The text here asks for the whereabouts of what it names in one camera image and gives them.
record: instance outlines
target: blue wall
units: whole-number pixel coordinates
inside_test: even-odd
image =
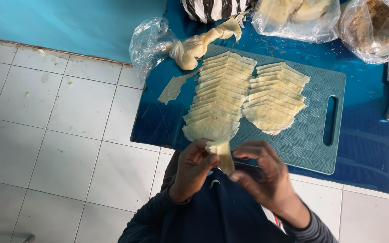
[[[134,28],[166,0],[0,0],[0,39],[130,62]]]

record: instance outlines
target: plastic bag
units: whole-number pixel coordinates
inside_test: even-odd
[[[169,21],[164,17],[149,18],[134,29],[128,52],[134,73],[141,82],[169,56],[177,41],[178,38],[169,29]]]
[[[389,61],[388,8],[389,0],[352,0],[340,18],[340,39],[366,63]]]
[[[265,36],[312,43],[337,39],[338,0],[259,0],[251,24]]]
[[[197,60],[207,52],[208,44],[217,38],[226,39],[235,35],[239,40],[242,31],[238,21],[230,18],[216,28],[198,36],[178,40],[169,29],[164,17],[154,17],[143,21],[133,33],[128,52],[133,71],[143,82],[149,73],[168,56],[173,58],[183,70],[193,70]]]
[[[245,11],[252,2],[253,0],[181,0],[181,5],[191,20],[212,23]]]

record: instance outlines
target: person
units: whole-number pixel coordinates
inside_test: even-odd
[[[233,152],[235,158],[256,159],[259,178],[241,170],[221,172],[219,157],[205,151],[206,142],[197,139],[174,154],[162,191],[127,223],[119,243],[337,242],[296,195],[287,166],[267,142],[248,141]],[[282,221],[286,233],[261,206]]]

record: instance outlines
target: dark jacket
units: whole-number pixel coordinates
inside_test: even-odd
[[[284,234],[244,188],[221,170],[212,172],[201,190],[186,202],[172,201],[167,189],[157,193],[133,216],[118,242],[337,242],[311,211],[305,229],[295,229],[282,219]]]

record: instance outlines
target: hand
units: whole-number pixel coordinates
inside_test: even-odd
[[[169,188],[174,202],[184,202],[201,190],[208,172],[218,166],[219,157],[205,151],[207,141],[196,139],[179,155],[175,183]]]
[[[310,223],[310,212],[294,192],[287,166],[265,141],[248,141],[235,148],[235,158],[256,159],[262,168],[263,178],[256,182],[248,174],[235,171],[230,179],[237,182],[262,206],[284,218],[296,228]]]

